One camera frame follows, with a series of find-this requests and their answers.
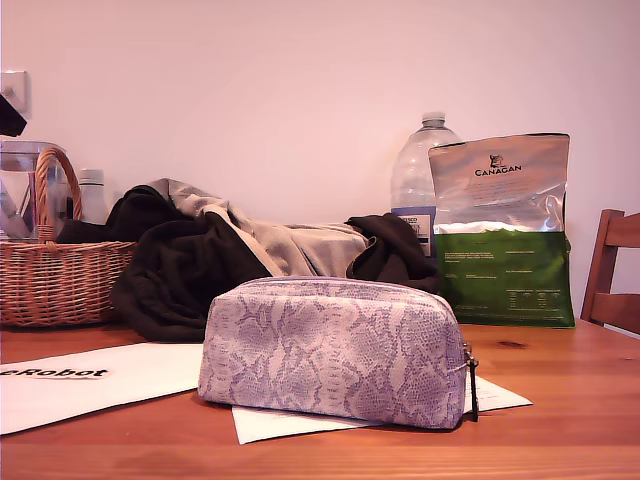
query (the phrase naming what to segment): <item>bottle label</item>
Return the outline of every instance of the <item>bottle label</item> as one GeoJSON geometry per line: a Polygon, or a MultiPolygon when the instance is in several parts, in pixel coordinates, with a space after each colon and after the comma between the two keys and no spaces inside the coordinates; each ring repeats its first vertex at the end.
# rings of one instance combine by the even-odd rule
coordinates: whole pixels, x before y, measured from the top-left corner
{"type": "Polygon", "coordinates": [[[433,241],[433,220],[436,217],[436,207],[399,207],[392,208],[391,213],[411,225],[416,232],[424,255],[434,258],[436,246],[433,241]]]}

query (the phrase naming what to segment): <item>wall socket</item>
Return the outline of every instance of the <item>wall socket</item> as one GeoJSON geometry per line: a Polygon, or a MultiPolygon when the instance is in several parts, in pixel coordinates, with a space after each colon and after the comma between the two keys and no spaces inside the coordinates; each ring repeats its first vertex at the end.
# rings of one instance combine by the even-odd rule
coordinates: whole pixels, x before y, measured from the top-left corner
{"type": "Polygon", "coordinates": [[[29,111],[27,72],[5,70],[1,73],[2,95],[19,113],[29,111]]]}

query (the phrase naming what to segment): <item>purple snakeskin bag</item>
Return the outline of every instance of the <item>purple snakeskin bag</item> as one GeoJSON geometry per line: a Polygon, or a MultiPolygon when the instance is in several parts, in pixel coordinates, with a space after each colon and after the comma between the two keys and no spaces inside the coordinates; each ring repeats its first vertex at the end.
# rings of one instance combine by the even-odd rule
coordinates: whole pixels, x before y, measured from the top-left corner
{"type": "Polygon", "coordinates": [[[264,278],[213,301],[198,393],[450,429],[464,410],[469,358],[438,296],[333,277],[264,278]]]}

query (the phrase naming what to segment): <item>white paper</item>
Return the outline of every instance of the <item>white paper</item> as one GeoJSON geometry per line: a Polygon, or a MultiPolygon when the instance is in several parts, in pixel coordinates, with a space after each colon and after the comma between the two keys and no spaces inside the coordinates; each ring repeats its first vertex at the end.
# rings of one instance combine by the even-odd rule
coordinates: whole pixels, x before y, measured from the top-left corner
{"type": "Polygon", "coordinates": [[[202,344],[139,343],[0,365],[0,434],[194,389],[201,362],[202,344]],[[28,369],[56,373],[7,373],[28,369]]]}
{"type": "MultiPolygon", "coordinates": [[[[478,407],[481,412],[499,408],[532,405],[526,398],[478,376],[476,376],[476,389],[478,393],[478,407]]],[[[464,411],[465,413],[471,411],[471,379],[468,375],[464,411]]],[[[345,430],[349,428],[381,425],[378,422],[351,418],[238,406],[233,407],[233,420],[236,425],[236,433],[240,445],[257,440],[300,433],[345,430]]]]}

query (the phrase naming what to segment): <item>table surface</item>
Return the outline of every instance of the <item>table surface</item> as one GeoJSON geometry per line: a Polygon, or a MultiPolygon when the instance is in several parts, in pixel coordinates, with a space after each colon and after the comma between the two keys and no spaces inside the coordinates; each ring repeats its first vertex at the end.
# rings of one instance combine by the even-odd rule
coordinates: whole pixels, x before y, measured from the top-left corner
{"type": "MultiPolygon", "coordinates": [[[[534,405],[449,433],[401,426],[238,445],[231,410],[195,391],[6,435],[2,479],[640,478],[640,341],[575,330],[463,325],[478,374],[534,405]]],[[[142,339],[126,326],[2,334],[2,362],[142,339]]]]}

